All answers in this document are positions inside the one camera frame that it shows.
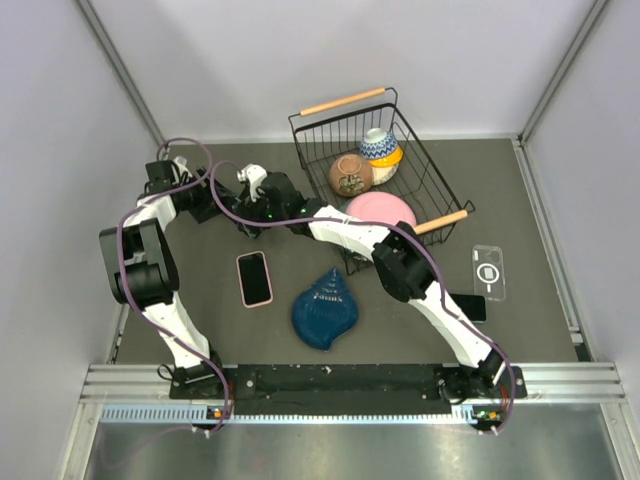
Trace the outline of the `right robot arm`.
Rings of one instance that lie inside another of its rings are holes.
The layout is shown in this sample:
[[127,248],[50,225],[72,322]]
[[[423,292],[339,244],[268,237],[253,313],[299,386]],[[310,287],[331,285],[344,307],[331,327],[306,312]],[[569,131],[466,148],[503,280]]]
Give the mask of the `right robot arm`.
[[412,227],[349,216],[318,198],[304,197],[286,174],[258,165],[242,168],[237,178],[243,186],[241,211],[235,215],[241,225],[285,226],[371,261],[384,290],[419,311],[446,340],[467,370],[467,384],[474,393],[492,394],[507,376],[510,396],[515,396],[516,378],[508,357],[454,304],[434,259]]

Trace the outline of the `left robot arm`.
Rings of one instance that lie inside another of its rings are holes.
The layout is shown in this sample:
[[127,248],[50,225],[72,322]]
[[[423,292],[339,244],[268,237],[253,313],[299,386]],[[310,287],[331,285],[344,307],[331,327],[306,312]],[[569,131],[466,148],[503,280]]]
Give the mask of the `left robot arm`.
[[191,172],[181,156],[145,165],[148,181],[120,227],[99,243],[115,300],[139,309],[173,357],[158,375],[171,383],[172,399],[223,399],[227,374],[209,340],[191,320],[178,290],[180,279],[165,230],[181,212],[199,223],[217,215],[203,168]]

